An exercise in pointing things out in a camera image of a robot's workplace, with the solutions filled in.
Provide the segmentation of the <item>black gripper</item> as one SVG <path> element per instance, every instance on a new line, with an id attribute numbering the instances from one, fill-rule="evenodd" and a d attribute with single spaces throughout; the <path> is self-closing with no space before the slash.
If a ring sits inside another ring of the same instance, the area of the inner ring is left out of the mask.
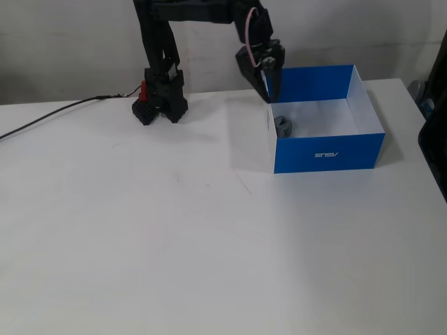
<path id="1" fill-rule="evenodd" d="M 267 104 L 276 102 L 281 92 L 282 68 L 285 49 L 279 39 L 247 47 L 243 46 L 235 55 L 242 76 Z M 265 73 L 270 90 L 265 86 Z"/>

